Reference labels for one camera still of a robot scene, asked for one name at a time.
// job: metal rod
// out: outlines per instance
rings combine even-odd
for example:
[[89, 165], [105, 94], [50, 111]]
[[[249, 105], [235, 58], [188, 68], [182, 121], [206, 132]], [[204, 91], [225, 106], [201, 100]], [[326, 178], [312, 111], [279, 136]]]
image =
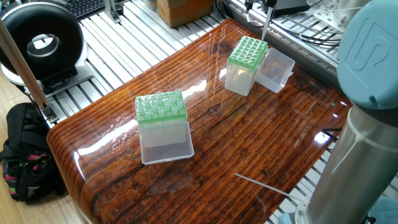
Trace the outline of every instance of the metal rod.
[[12, 63], [12, 66], [14, 66], [18, 75], [24, 81], [39, 108], [43, 110], [46, 106], [49, 106], [49, 101], [39, 87], [39, 84], [33, 76], [32, 71], [30, 70], [28, 64], [26, 63], [24, 57], [15, 44], [14, 39], [11, 37], [11, 34], [8, 32], [6, 25], [2, 20], [0, 20], [0, 47], [7, 55], [7, 58]]

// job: black backpack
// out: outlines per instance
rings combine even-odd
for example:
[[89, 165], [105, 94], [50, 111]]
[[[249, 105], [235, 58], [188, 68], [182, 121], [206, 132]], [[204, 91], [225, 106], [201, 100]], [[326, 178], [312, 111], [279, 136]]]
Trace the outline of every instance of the black backpack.
[[48, 128], [35, 106], [21, 103], [7, 114], [8, 139], [0, 153], [2, 176], [14, 200], [41, 198], [65, 185], [46, 141]]

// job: metal pipe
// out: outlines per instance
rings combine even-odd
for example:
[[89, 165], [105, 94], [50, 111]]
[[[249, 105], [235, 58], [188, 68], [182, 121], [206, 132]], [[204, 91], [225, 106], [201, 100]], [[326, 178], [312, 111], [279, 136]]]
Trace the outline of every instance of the metal pipe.
[[306, 223], [360, 224], [398, 172], [397, 136], [398, 128], [352, 107], [306, 208]]
[[24, 81], [26, 87], [30, 91], [34, 101], [37, 103], [39, 108], [43, 110], [46, 106], [49, 106], [50, 103], [45, 97], [43, 91], [39, 87], [35, 77], [33, 76], [32, 71], [30, 70], [28, 64], [26, 63], [24, 57], [19, 51], [17, 45], [14, 42], [14, 39], [11, 37], [11, 34], [8, 32], [6, 25], [0, 19], [0, 48], [7, 55], [7, 58], [14, 66], [18, 75]]

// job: clear plastic box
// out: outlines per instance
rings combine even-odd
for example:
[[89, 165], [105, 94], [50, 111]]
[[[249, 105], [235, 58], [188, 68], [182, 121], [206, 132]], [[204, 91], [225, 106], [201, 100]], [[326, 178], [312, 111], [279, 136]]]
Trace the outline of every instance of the clear plastic box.
[[229, 56], [225, 88], [247, 96], [266, 50], [266, 42], [243, 36]]
[[254, 80], [278, 93], [285, 87], [294, 64], [294, 60], [271, 48], [261, 68], [254, 76]]
[[141, 160], [145, 165], [186, 159], [194, 155], [187, 121], [139, 129]]
[[143, 164], [193, 156], [187, 111], [180, 90], [138, 96], [136, 113]]
[[241, 38], [228, 59], [227, 90], [247, 96], [255, 81], [275, 93], [285, 87], [295, 62], [267, 46], [267, 42], [252, 37]]

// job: glossy wooden surface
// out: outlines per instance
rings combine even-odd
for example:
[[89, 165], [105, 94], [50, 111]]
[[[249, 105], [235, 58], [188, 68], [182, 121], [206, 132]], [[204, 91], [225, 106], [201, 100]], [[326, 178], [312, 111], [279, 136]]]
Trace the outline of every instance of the glossy wooden surface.
[[[56, 125], [48, 142], [70, 195], [96, 223], [264, 223], [283, 197], [239, 173], [289, 192], [321, 156], [321, 128], [341, 127], [348, 100], [298, 65], [275, 94], [224, 88], [242, 35], [227, 20], [121, 88]], [[180, 88], [195, 155], [141, 163], [134, 99]]]

